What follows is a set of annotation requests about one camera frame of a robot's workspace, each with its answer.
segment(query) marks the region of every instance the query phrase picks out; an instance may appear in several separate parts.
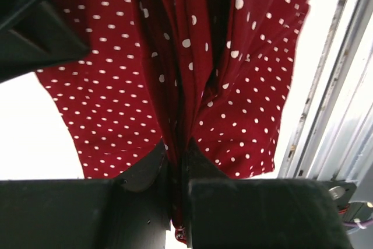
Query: white polka dot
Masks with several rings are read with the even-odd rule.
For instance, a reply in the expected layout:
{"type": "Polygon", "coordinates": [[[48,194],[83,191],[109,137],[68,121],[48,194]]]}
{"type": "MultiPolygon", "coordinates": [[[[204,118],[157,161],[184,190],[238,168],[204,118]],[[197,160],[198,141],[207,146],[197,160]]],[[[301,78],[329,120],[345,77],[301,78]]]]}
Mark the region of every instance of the white polka dot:
{"type": "Polygon", "coordinates": [[[235,8],[240,10],[242,7],[244,7],[244,0],[235,0],[235,8]]]}
{"type": "Polygon", "coordinates": [[[192,15],[192,25],[196,25],[197,23],[197,17],[195,15],[192,15]]]}
{"type": "Polygon", "coordinates": [[[239,54],[240,54],[239,51],[232,51],[232,52],[231,52],[231,57],[232,57],[232,58],[237,58],[239,54]]]}
{"type": "Polygon", "coordinates": [[[189,48],[191,46],[191,40],[190,39],[185,39],[182,41],[182,46],[184,48],[189,48]]]}
{"type": "Polygon", "coordinates": [[[145,18],[149,17],[149,10],[147,10],[146,8],[144,8],[143,12],[144,12],[144,17],[145,18]]]}

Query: red polka dot fabric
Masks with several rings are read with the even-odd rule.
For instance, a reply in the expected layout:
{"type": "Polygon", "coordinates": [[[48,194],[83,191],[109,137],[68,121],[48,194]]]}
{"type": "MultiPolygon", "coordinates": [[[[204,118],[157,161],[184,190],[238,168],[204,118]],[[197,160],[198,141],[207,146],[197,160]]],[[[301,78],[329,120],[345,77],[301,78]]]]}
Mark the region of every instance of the red polka dot fabric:
{"type": "Polygon", "coordinates": [[[37,75],[87,178],[119,175],[161,138],[174,170],[195,138],[231,178],[273,171],[307,0],[53,1],[92,53],[37,75]]]}

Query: white background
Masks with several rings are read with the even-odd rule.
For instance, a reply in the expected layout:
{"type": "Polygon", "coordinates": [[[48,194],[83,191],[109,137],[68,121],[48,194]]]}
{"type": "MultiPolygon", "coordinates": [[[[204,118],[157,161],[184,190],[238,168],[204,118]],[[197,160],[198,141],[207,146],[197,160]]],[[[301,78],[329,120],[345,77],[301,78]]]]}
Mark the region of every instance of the white background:
{"type": "MultiPolygon", "coordinates": [[[[293,85],[283,111],[277,176],[292,129],[307,98],[338,0],[310,0],[301,32],[293,85]]],[[[0,84],[0,180],[83,178],[73,140],[59,112],[33,73],[0,84]]],[[[185,248],[167,233],[166,249],[185,248]]]]}

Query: polka dot garment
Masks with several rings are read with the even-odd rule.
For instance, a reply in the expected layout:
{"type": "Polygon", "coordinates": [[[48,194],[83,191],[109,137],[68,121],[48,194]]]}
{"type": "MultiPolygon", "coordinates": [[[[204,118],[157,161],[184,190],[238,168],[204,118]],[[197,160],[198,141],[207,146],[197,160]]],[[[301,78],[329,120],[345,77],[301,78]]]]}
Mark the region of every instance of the polka dot garment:
{"type": "Polygon", "coordinates": [[[115,177],[160,138],[174,170],[191,137],[232,178],[274,169],[307,0],[53,1],[92,53],[37,74],[87,178],[115,177]]]}

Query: metal frame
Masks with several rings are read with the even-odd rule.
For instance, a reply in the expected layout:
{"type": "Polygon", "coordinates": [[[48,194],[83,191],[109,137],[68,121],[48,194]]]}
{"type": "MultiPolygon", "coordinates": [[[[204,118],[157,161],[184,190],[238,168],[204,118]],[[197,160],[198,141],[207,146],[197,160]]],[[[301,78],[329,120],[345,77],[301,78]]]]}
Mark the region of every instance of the metal frame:
{"type": "Polygon", "coordinates": [[[358,180],[365,175],[358,167],[373,164],[373,145],[366,140],[373,126],[373,99],[366,96],[373,67],[372,12],[373,0],[346,0],[337,9],[337,28],[331,28],[334,35],[325,45],[279,177],[358,180]]]}

